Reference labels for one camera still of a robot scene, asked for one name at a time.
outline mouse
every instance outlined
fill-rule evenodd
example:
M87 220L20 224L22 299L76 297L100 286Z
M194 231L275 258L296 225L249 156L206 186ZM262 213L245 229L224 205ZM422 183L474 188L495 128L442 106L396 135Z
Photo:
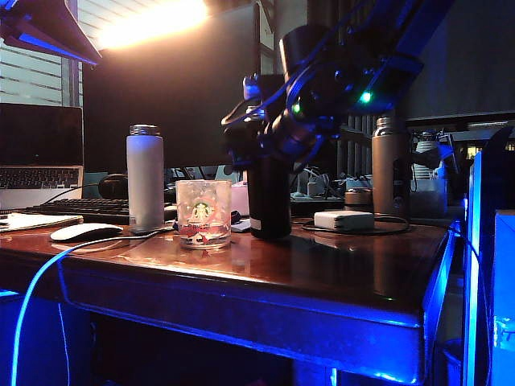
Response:
M73 242L107 239L116 236L122 227L112 224L82 223L61 228L50 235L54 241Z

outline desk lamp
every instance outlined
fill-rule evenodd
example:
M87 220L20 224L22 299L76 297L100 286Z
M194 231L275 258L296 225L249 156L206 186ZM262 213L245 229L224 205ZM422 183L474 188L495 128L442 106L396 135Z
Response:
M64 0L0 0L0 37L8 46L88 64L101 59Z

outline glass cup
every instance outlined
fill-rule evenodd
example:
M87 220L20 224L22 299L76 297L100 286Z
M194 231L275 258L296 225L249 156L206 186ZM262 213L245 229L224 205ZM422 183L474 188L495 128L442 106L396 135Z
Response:
M180 243L185 248L219 248L231 236L230 181L190 179L177 181L177 219Z

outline reflective desk surface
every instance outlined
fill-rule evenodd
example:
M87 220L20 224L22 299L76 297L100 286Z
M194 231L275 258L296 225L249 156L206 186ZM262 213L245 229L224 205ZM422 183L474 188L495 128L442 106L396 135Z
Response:
M55 230L0 233L1 288L24 292L45 261L73 245L52 242ZM181 248L169 232L79 249L42 276L35 295L299 363L421 384L453 248L450 232L422 225L391 236L294 225L281 240L233 233L229 247L210 251Z

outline bronze thermos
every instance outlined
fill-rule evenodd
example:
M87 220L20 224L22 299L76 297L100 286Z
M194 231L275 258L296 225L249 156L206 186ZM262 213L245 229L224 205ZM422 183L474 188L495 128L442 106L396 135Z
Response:
M392 117L377 120L372 137L373 210L410 217L410 134Z

